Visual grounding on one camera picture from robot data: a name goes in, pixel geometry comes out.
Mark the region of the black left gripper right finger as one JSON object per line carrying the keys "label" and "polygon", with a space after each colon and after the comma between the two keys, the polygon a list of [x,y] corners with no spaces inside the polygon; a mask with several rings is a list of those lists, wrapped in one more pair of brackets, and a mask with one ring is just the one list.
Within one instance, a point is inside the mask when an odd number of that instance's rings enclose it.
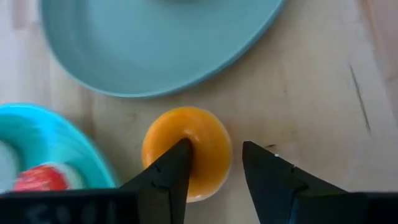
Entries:
{"label": "black left gripper right finger", "polygon": [[248,189],[261,224],[364,224],[364,196],[315,177],[251,141],[243,142]]}

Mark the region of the dull teal plate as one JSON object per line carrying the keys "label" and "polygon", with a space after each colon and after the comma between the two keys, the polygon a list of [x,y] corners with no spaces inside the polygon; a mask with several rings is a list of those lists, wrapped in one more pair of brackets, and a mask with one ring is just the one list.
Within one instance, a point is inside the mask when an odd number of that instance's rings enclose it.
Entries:
{"label": "dull teal plate", "polygon": [[252,47],[285,0],[39,0],[59,64],[89,89],[124,98],[183,90]]}

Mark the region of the red iced donut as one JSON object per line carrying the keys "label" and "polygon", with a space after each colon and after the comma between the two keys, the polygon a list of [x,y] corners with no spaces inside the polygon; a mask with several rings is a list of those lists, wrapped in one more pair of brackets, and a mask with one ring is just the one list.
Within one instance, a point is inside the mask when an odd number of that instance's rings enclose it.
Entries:
{"label": "red iced donut", "polygon": [[14,192],[84,189],[81,174],[64,163],[45,163],[21,172],[12,188]]}

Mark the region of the orange glazed donut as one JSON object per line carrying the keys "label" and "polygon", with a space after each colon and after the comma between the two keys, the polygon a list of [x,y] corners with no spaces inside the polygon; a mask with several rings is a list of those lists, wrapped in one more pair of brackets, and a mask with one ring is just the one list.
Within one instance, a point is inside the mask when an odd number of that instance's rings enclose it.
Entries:
{"label": "orange glazed donut", "polygon": [[144,137],[142,163],[148,168],[184,138],[190,140],[193,148],[187,202],[199,202],[217,193],[232,166],[230,136],[214,114],[183,106],[159,116]]}

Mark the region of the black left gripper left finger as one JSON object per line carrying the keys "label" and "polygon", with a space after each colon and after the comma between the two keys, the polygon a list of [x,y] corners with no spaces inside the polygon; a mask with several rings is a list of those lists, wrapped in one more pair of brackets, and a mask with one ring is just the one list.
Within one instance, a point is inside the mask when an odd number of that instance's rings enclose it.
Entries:
{"label": "black left gripper left finger", "polygon": [[139,224],[184,223],[191,166],[192,146],[184,138],[120,187],[135,194]]}

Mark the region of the bright cyan plate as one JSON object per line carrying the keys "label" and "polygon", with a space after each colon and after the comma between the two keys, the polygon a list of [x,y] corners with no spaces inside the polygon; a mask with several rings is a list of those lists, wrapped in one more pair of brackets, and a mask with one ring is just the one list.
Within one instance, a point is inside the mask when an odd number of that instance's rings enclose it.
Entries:
{"label": "bright cyan plate", "polygon": [[93,141],[69,120],[42,106],[0,105],[0,142],[16,153],[19,172],[41,164],[66,164],[89,189],[119,186],[112,165]]}

